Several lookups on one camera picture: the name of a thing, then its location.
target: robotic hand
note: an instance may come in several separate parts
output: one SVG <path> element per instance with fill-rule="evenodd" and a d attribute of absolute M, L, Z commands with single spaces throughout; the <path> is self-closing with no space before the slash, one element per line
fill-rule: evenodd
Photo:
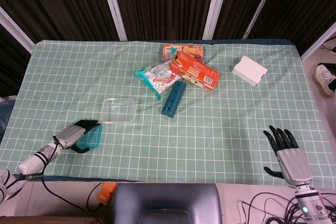
<path fill-rule="evenodd" d="M 314 176 L 307 157 L 299 148 L 294 136 L 288 131 L 269 126 L 274 138 L 264 131 L 275 155 L 281 172 L 274 172 L 268 167 L 264 170 L 271 176 L 284 179 L 295 186 L 295 197 L 307 221 L 307 224 L 332 224 L 325 210 L 320 193 L 309 186 Z"/>
<path fill-rule="evenodd" d="M 76 143 L 81 136 L 99 125 L 96 120 L 80 120 L 74 125 L 66 127 L 53 136 L 54 142 L 42 147 L 37 153 L 19 164 L 19 179 L 16 179 L 7 169 L 0 170 L 0 204 L 3 200 L 17 195 L 28 180 L 42 177 L 43 172 L 38 172 L 57 158 L 63 149 L 71 149 L 77 153 L 89 151 L 89 148 L 80 149 Z"/>

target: person's foot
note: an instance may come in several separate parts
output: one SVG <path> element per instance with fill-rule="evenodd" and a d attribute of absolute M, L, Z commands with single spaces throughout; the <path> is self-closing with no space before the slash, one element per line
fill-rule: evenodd
<path fill-rule="evenodd" d="M 326 97 L 332 97 L 334 95 L 334 91 L 329 89 L 329 84 L 336 79 L 326 67 L 325 65 L 318 65 L 315 70 L 314 80 L 315 82 L 320 85 L 322 88 L 322 93 Z"/>

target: table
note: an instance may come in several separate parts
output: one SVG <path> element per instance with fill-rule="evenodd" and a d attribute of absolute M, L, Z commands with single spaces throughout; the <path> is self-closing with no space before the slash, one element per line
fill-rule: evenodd
<path fill-rule="evenodd" d="M 80 119 L 99 119 L 106 98 L 133 98 L 133 124 L 104 125 L 98 148 L 64 150 L 45 174 L 150 182 L 283 185 L 263 130 L 289 129 L 307 152 L 313 186 L 336 186 L 336 163 L 293 45 L 204 45 L 205 62 L 221 74 L 213 92 L 187 84 L 173 119 L 134 74 L 157 62 L 162 43 L 42 41 L 33 48 L 0 146 L 11 171 Z M 268 69 L 252 87 L 231 70 L 247 55 Z"/>

